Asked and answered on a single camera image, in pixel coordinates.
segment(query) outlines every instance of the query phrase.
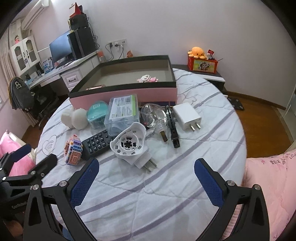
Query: baseboard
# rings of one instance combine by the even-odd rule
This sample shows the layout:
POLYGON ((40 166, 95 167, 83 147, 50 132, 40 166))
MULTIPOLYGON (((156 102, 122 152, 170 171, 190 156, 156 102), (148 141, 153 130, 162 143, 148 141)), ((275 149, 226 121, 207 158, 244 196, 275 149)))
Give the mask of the baseboard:
POLYGON ((284 118, 281 116, 279 110, 277 108, 275 108, 275 107, 272 107, 272 108, 276 112, 276 115, 278 116, 278 118, 280 119, 280 121, 281 121, 281 123, 282 123, 282 125, 283 125, 283 127, 285 129, 285 132, 287 133, 287 135, 289 137, 289 140, 290 140, 290 142, 292 144, 294 142, 294 140, 293 140, 292 134, 291 134, 291 132, 290 132, 288 126, 287 126, 287 123, 285 122, 284 118))
POLYGON ((276 108, 279 108, 279 109, 282 109, 282 110, 286 109, 286 107, 283 107, 282 105, 279 105, 279 104, 276 104, 276 103, 273 103, 273 102, 270 102, 268 100, 264 100, 264 99, 261 99, 261 98, 258 98, 258 97, 254 97, 254 96, 251 96, 251 95, 245 95, 245 94, 231 92, 231 91, 227 91, 227 94, 229 96, 242 97, 242 98, 253 100, 253 101, 256 101, 256 102, 259 102, 259 103, 262 103, 262 104, 267 104, 267 105, 270 105, 270 106, 273 106, 273 107, 276 107, 276 108))

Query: remote control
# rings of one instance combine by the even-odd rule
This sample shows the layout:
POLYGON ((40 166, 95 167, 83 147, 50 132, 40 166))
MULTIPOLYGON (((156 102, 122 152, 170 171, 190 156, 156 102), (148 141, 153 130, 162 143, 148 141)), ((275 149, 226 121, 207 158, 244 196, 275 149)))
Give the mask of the remote control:
POLYGON ((110 142, 113 137, 109 136, 107 130, 104 130, 82 142, 83 150, 81 158, 88 160, 91 157, 96 157, 110 148, 110 142))

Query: drawer handle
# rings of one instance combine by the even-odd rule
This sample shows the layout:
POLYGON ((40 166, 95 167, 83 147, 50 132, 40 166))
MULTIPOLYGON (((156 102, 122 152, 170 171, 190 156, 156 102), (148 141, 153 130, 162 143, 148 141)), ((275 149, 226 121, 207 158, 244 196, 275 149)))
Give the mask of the drawer handle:
POLYGON ((73 80, 69 80, 68 82, 70 83, 70 82, 75 81, 75 80, 76 80, 76 78, 74 78, 73 80))

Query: wooden floor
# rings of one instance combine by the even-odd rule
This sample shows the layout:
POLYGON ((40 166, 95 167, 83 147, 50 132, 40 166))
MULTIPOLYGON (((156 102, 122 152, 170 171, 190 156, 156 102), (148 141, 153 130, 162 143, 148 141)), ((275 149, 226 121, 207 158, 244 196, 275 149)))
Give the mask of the wooden floor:
MULTIPOLYGON (((239 98, 245 110, 237 110, 242 122, 246 141, 247 157, 267 157, 284 153, 291 145, 276 108, 253 100, 239 98)), ((42 130, 29 127, 22 140, 36 148, 42 130)))
POLYGON ((31 147, 33 149, 35 149, 38 146, 42 130, 43 130, 43 128, 41 130, 39 130, 38 125, 36 125, 34 127, 29 126, 28 129, 26 130, 26 132, 24 133, 22 140, 25 143, 30 144, 31 147))

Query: computer monitor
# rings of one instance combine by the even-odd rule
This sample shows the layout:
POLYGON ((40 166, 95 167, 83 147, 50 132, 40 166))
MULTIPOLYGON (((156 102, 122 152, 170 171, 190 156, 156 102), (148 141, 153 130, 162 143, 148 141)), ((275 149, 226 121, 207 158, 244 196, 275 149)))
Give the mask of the computer monitor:
POLYGON ((49 44, 50 52, 52 54, 52 61, 54 63, 64 57, 68 57, 68 62, 73 60, 72 50, 67 36, 69 33, 70 30, 49 44))

